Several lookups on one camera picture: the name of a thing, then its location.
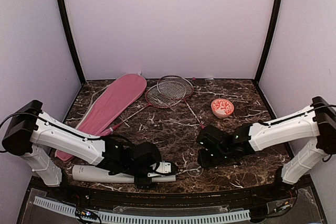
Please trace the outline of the clear plastic tube lid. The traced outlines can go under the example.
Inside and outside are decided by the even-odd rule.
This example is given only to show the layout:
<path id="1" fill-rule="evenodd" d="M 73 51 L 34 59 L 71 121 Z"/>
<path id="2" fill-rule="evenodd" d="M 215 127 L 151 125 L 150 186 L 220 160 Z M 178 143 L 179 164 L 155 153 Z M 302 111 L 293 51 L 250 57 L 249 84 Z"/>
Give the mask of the clear plastic tube lid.
<path id="1" fill-rule="evenodd" d="M 186 167 L 186 173 L 193 178 L 200 177 L 204 169 L 196 162 L 189 163 Z"/>

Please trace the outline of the white shuttlecock tube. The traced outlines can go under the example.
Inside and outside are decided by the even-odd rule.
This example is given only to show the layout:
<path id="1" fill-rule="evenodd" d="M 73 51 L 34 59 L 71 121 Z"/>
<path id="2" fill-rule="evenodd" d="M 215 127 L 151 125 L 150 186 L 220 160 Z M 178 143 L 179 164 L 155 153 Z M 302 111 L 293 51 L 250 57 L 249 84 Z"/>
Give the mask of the white shuttlecock tube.
<path id="1" fill-rule="evenodd" d="M 135 178 L 132 175 L 118 173 L 116 175 L 109 175 L 109 171 L 95 166 L 74 165 L 72 168 L 72 177 L 80 182 L 93 183 L 118 183 L 118 184 L 134 184 Z M 157 173 L 148 173 L 147 178 L 154 183 L 175 182 L 176 175 L 168 175 L 164 173 L 159 175 Z"/>

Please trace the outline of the pink racket cover bag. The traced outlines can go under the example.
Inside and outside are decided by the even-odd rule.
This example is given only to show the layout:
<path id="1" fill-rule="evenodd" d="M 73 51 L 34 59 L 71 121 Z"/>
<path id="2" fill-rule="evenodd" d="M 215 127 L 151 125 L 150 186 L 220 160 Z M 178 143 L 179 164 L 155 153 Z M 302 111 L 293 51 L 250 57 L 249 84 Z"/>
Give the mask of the pink racket cover bag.
<path id="1" fill-rule="evenodd" d="M 146 90 L 146 79 L 135 73 L 125 74 L 108 85 L 90 105 L 76 129 L 91 135 L 106 136 L 110 124 Z"/>

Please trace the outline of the red racket underneath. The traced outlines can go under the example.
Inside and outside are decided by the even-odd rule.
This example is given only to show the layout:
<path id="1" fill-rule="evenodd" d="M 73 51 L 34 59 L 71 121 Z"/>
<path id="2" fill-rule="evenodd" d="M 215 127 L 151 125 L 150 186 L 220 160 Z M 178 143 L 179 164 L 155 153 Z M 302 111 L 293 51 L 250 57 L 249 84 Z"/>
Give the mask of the red racket underneath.
<path id="1" fill-rule="evenodd" d="M 161 95 L 159 93 L 158 89 L 157 89 L 157 84 L 148 89 L 148 91 L 145 94 L 145 99 L 146 99 L 146 102 L 147 102 L 147 105 L 145 107 L 143 107 L 139 111 L 131 114 L 129 117 L 127 117 L 126 119 L 124 119 L 123 121 L 118 123 L 117 125 L 114 125 L 112 127 L 109 127 L 108 129 L 105 129 L 100 134 L 102 136 L 107 136 L 107 135 L 111 134 L 121 124 L 123 124 L 127 120 L 131 119 L 132 117 L 134 117 L 135 115 L 137 115 L 138 113 L 140 113 L 142 110 L 144 110 L 145 108 L 147 108 L 149 106 L 153 106 L 153 107 L 159 108 L 159 109 L 168 109 L 168 108 L 171 108 L 171 107 L 175 106 L 176 104 L 178 104 L 181 101 L 181 100 L 170 100 L 170 99 L 164 97 L 163 95 Z"/>

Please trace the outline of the red racket with visible handle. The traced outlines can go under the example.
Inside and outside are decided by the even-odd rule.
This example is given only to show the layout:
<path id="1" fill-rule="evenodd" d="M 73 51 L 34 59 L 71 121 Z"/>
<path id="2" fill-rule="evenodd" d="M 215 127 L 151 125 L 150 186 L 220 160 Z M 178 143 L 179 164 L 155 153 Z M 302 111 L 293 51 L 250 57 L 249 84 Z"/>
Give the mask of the red racket with visible handle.
<path id="1" fill-rule="evenodd" d="M 158 80 L 157 88 L 161 95 L 170 100 L 183 100 L 200 127 L 204 128 L 204 125 L 186 101 L 194 93 L 194 87 L 190 81 L 180 76 L 163 76 Z"/>

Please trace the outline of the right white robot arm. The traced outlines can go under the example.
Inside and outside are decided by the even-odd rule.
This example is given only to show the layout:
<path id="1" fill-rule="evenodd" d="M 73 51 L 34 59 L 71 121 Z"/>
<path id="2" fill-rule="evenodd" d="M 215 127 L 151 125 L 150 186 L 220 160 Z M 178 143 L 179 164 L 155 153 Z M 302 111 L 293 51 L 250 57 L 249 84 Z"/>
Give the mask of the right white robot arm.
<path id="1" fill-rule="evenodd" d="M 302 138 L 309 141 L 277 170 L 275 183 L 268 187 L 269 197 L 278 200 L 319 161 L 335 155 L 335 105 L 322 97 L 312 98 L 309 106 L 296 113 L 245 124 L 231 134 L 213 125 L 204 127 L 196 138 L 202 147 L 197 162 L 202 168 L 231 165 L 244 156 Z"/>

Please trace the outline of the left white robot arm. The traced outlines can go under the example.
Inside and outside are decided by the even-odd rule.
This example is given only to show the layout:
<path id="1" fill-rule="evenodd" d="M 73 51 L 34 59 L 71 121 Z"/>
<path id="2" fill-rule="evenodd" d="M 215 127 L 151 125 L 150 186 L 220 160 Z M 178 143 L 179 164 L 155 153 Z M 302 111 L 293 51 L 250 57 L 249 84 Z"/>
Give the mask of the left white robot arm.
<path id="1" fill-rule="evenodd" d="M 9 123 L 2 140 L 3 152 L 24 159 L 61 200 L 71 200 L 74 189 L 44 146 L 87 162 L 72 168 L 76 181 L 135 184 L 140 189 L 176 181 L 178 167 L 164 161 L 155 144 L 134 144 L 119 134 L 96 136 L 78 131 L 52 118 L 41 109 L 42 105 L 33 100 L 1 122 Z"/>

